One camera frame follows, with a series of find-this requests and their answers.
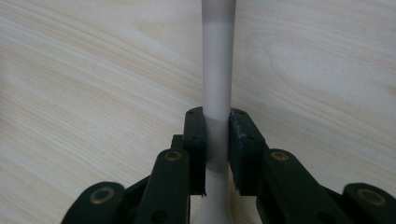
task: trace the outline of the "wood grain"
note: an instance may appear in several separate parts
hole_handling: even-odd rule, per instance
[[[0,10],[1,223],[59,223],[88,186],[132,185],[202,104],[200,1]],[[395,196],[396,2],[247,0],[236,11],[233,107],[320,184]],[[232,191],[231,203],[235,223],[260,223],[254,198]]]

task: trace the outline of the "brass screw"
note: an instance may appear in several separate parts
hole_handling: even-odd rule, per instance
[[[367,203],[375,206],[385,206],[385,204],[387,204],[387,200],[384,196],[371,189],[358,189],[357,192],[358,196]]]
[[[277,161],[287,161],[289,159],[288,155],[279,151],[271,153],[271,157]]]
[[[114,194],[115,192],[113,188],[102,187],[91,194],[90,201],[95,204],[105,203],[112,199]]]
[[[165,158],[169,161],[178,161],[183,157],[180,152],[170,151],[165,154]]]

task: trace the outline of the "tabletop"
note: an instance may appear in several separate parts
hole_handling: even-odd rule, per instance
[[[200,1],[0,1],[0,222],[127,187],[202,105]],[[396,1],[237,1],[232,105],[323,186],[396,195]],[[230,181],[235,223],[260,223]],[[200,197],[192,197],[191,220]]]

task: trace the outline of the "white rod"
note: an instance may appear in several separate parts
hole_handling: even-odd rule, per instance
[[[206,194],[195,224],[232,224],[228,192],[228,119],[231,112],[236,0],[203,0]]]

